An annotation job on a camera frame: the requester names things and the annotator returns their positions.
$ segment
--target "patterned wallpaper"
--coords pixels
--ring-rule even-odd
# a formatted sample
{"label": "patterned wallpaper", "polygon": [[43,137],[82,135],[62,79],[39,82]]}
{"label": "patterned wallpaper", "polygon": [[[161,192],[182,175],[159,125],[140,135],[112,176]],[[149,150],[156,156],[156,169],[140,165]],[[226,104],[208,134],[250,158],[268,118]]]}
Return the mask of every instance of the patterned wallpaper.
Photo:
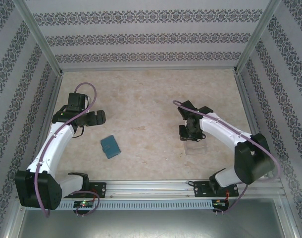
{"label": "patterned wallpaper", "polygon": [[302,0],[280,3],[241,75],[302,235]]}
{"label": "patterned wallpaper", "polygon": [[268,2],[26,1],[63,70],[235,66]]}
{"label": "patterned wallpaper", "polygon": [[0,235],[14,175],[33,159],[56,75],[11,0],[0,0]]}

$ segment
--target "transparent container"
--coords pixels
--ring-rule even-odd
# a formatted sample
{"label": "transparent container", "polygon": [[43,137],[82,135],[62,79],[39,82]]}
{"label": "transparent container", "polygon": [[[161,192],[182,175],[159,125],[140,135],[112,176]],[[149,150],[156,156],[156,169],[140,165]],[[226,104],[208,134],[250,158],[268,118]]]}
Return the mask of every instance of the transparent container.
{"label": "transparent container", "polygon": [[200,155],[207,151],[207,141],[184,141],[185,155]]}

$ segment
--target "black mounting bracket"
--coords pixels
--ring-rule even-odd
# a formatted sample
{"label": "black mounting bracket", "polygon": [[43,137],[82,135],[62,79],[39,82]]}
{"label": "black mounting bracket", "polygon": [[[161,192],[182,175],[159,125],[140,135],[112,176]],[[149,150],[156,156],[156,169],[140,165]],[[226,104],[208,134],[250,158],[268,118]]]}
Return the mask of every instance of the black mounting bracket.
{"label": "black mounting bracket", "polygon": [[195,197],[226,197],[226,192],[229,192],[229,197],[239,196],[236,184],[229,185],[218,193],[211,189],[209,181],[189,181],[188,184],[194,188]]}
{"label": "black mounting bracket", "polygon": [[[105,198],[106,195],[106,183],[105,182],[90,182],[87,191],[93,191],[98,194],[100,198]],[[65,198],[84,198],[87,200],[89,198],[94,198],[94,195],[89,193],[76,193],[73,195],[68,195]]]}

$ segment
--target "cable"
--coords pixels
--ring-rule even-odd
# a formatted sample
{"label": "cable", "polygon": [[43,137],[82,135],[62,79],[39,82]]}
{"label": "cable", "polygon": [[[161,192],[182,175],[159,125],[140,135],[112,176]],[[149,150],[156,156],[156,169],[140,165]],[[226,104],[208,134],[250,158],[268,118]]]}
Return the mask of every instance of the cable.
{"label": "cable", "polygon": [[[265,154],[267,154],[271,159],[272,161],[274,162],[275,164],[275,167],[277,169],[277,174],[273,177],[273,178],[268,178],[268,179],[258,179],[258,181],[260,182],[271,182],[271,181],[274,181],[276,180],[280,174],[281,174],[281,167],[280,167],[280,164],[279,162],[277,161],[277,159],[269,152],[267,151],[265,148],[263,148],[261,145],[259,145],[258,143],[254,142],[253,140],[251,140],[250,138],[248,138],[247,136],[243,135],[240,131],[232,128],[231,126],[229,126],[227,123],[225,123],[224,121],[220,120],[219,118],[215,118],[215,117],[212,117],[212,116],[209,116],[207,114],[204,114],[204,113],[200,113],[198,111],[195,111],[195,110],[192,110],[192,109],[189,109],[189,108],[186,108],[184,106],[182,106],[182,103],[177,101],[177,100],[174,100],[173,101],[173,104],[174,105],[177,105],[179,108],[182,108],[184,110],[187,110],[191,113],[195,113],[195,114],[198,114],[198,115],[201,115],[203,116],[204,118],[208,118],[208,119],[211,119],[219,124],[222,124],[224,127],[226,127],[227,129],[231,130],[232,132],[236,133],[237,135],[241,136],[243,139],[247,140],[248,142],[250,142],[252,145],[256,146],[257,148],[259,148],[260,150],[262,150]],[[237,198],[237,200],[231,205],[231,207],[229,207],[226,211],[223,212],[224,213],[227,213],[229,212],[230,210],[232,210],[237,204],[238,202],[240,201],[240,199],[243,197],[243,195],[245,194],[246,190],[248,188],[248,184],[246,184],[246,187],[244,188],[243,192],[240,194],[240,196]]]}
{"label": "cable", "polygon": [[91,213],[93,213],[98,208],[98,206],[100,205],[100,197],[98,196],[97,193],[92,192],[92,191],[76,191],[76,192],[73,192],[72,194],[77,194],[77,193],[89,193],[89,194],[92,194],[92,195],[96,196],[97,197],[97,204],[96,204],[96,206],[91,211],[89,211],[86,214],[79,214],[78,213],[78,209],[80,208],[80,206],[78,206],[76,208],[76,211],[75,211],[76,216],[81,215],[82,217],[86,217],[86,216],[90,215]]}
{"label": "cable", "polygon": [[79,85],[77,85],[77,87],[75,88],[74,90],[74,93],[77,92],[77,89],[79,89],[80,86],[82,85],[90,85],[93,90],[94,90],[94,99],[92,101],[92,103],[86,108],[86,110],[83,110],[81,113],[79,113],[78,115],[76,115],[75,117],[71,118],[70,120],[68,120],[67,122],[65,122],[62,126],[60,126],[56,132],[50,137],[50,139],[48,140],[48,142],[46,143],[42,153],[41,153],[41,156],[39,158],[39,161],[38,161],[38,165],[37,165],[37,169],[36,169],[36,173],[34,175],[34,189],[36,191],[36,196],[37,196],[37,200],[38,200],[38,203],[39,203],[39,206],[42,210],[42,212],[44,213],[45,217],[49,217],[50,215],[50,210],[48,210],[48,212],[46,212],[46,209],[44,208],[44,205],[43,205],[43,202],[42,202],[42,199],[41,199],[41,196],[40,196],[40,192],[39,192],[39,186],[38,186],[38,177],[39,177],[39,171],[40,171],[40,167],[42,165],[42,161],[43,161],[43,157],[44,157],[44,154],[46,153],[50,143],[52,142],[52,140],[56,137],[56,135],[60,132],[60,130],[63,129],[63,127],[65,127],[66,125],[68,125],[70,122],[72,122],[73,120],[75,120],[76,118],[79,118],[81,115],[85,114],[93,105],[94,105],[94,102],[96,101],[96,97],[97,97],[97,91],[96,91],[96,88],[93,84],[91,83],[88,83],[88,82],[84,82],[84,83],[80,83]]}

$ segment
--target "marble-patterned surface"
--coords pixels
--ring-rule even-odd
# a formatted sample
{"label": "marble-patterned surface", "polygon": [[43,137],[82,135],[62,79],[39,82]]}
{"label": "marble-patterned surface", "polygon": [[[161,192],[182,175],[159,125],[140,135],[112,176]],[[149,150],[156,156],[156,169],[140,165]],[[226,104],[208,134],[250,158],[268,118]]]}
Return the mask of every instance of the marble-patterned surface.
{"label": "marble-patterned surface", "polygon": [[[88,173],[91,180],[207,179],[233,165],[230,149],[207,135],[204,154],[186,156],[178,128],[183,124],[172,100],[208,106],[234,126],[249,131],[232,70],[97,71],[64,74],[55,111],[81,82],[97,88],[92,110],[104,110],[106,123],[86,127],[72,139],[56,178]],[[90,86],[79,91],[93,98]],[[107,159],[100,140],[114,135],[122,153]]]}

